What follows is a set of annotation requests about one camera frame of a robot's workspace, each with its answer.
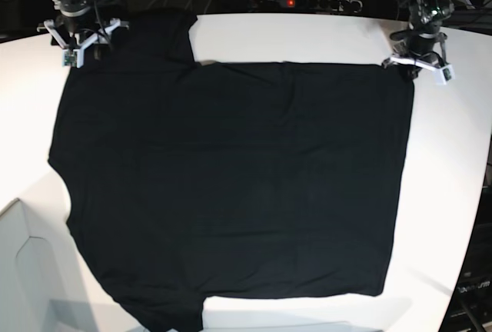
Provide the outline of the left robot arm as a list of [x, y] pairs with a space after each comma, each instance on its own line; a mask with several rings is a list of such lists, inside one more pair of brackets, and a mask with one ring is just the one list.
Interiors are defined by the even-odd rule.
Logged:
[[410, 80], [421, 70], [448, 65], [445, 42], [447, 35], [441, 31], [443, 22], [451, 16], [451, 0], [395, 0], [398, 9], [408, 10], [407, 27], [389, 35], [394, 43], [394, 53], [383, 66], [398, 67]]

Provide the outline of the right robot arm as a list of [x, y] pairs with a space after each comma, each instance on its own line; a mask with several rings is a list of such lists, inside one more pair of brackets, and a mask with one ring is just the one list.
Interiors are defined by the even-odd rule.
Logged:
[[129, 28], [129, 22], [120, 18], [104, 19], [101, 10], [114, 8], [121, 0], [52, 0], [58, 12], [55, 19], [38, 24], [37, 32], [47, 32], [52, 45], [62, 50], [62, 64], [81, 68], [85, 52], [92, 46], [112, 47], [111, 36], [118, 28]]

